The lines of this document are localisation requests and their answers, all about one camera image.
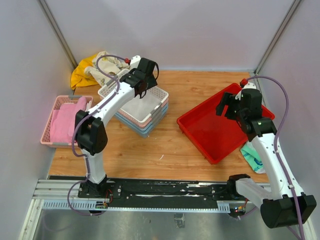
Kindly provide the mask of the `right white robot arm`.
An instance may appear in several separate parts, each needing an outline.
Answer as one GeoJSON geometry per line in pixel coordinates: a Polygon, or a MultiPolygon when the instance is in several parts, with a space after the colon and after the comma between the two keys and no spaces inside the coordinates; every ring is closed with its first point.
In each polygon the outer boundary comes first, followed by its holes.
{"type": "Polygon", "coordinates": [[[216,115],[237,122],[257,151],[270,184],[270,190],[266,190],[246,174],[233,175],[229,178],[232,184],[226,188],[227,196],[232,200],[243,196],[252,202],[270,229],[302,226],[317,202],[295,180],[277,139],[274,122],[263,116],[260,91],[243,88],[237,94],[224,92],[216,115]]]}

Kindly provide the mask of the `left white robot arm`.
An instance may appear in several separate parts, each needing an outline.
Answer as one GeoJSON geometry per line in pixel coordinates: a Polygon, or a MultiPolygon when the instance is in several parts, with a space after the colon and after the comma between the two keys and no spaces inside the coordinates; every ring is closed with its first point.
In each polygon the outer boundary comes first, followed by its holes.
{"type": "Polygon", "coordinates": [[[79,110],[75,115],[75,128],[71,145],[77,145],[81,153],[76,157],[83,157],[86,167],[86,179],[78,183],[78,197],[105,198],[108,193],[107,174],[103,164],[103,150],[108,136],[106,125],[126,103],[135,97],[143,98],[147,90],[157,85],[158,64],[142,57],[137,67],[129,70],[123,76],[111,76],[115,88],[94,107],[88,111],[79,110]]]}

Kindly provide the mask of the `pink perforated basket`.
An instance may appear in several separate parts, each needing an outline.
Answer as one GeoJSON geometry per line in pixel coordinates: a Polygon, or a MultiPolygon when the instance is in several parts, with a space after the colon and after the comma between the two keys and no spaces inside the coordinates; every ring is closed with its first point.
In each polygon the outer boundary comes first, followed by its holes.
{"type": "Polygon", "coordinates": [[[146,131],[166,113],[169,100],[133,99],[126,103],[114,116],[121,122],[136,129],[146,131]]]}

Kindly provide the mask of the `large red plastic bin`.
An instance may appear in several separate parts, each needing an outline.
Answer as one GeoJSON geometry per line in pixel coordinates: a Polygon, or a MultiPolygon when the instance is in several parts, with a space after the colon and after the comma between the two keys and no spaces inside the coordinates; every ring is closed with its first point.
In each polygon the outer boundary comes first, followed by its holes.
{"type": "Polygon", "coordinates": [[[240,90],[240,85],[232,83],[180,116],[176,121],[181,131],[210,164],[219,163],[246,141],[277,132],[273,123],[274,114],[262,103],[262,118],[253,121],[253,130],[242,130],[235,120],[227,119],[225,117],[227,106],[224,107],[222,115],[216,115],[216,106],[223,93],[231,93],[236,100],[240,100],[240,90]]]}

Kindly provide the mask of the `white perforated basket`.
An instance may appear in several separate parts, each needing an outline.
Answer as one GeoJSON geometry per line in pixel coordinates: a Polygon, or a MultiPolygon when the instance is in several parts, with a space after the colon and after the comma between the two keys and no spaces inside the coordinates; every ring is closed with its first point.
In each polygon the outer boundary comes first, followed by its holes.
{"type": "Polygon", "coordinates": [[[117,89],[117,83],[102,73],[98,74],[96,81],[106,92],[105,95],[99,93],[101,101],[93,109],[100,109],[100,111],[93,116],[101,118],[105,126],[120,110],[136,119],[138,123],[144,123],[155,110],[165,103],[169,96],[167,92],[155,86],[146,92],[144,98],[140,99],[134,96],[134,89],[128,84],[121,83],[120,89],[117,89]]]}

